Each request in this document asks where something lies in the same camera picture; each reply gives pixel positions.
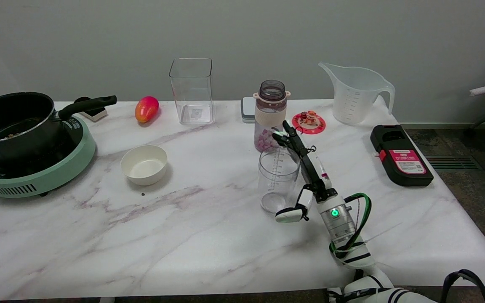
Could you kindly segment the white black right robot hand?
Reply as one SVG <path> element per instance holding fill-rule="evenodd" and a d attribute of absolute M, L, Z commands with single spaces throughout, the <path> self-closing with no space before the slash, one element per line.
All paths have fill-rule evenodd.
<path fill-rule="evenodd" d="M 305 184 L 302 186 L 294 207 L 287 207 L 275 214 L 279 223 L 308 221 L 308 211 L 315 201 L 319 207 L 333 206 L 338 201 L 338 192 L 333 188 L 332 182 L 318 158 L 315 146 L 307 147 L 302 136 L 287 120 L 282 123 L 284 131 L 273 132 L 273 139 L 288 149 L 291 156 L 299 160 L 300 170 Z"/>

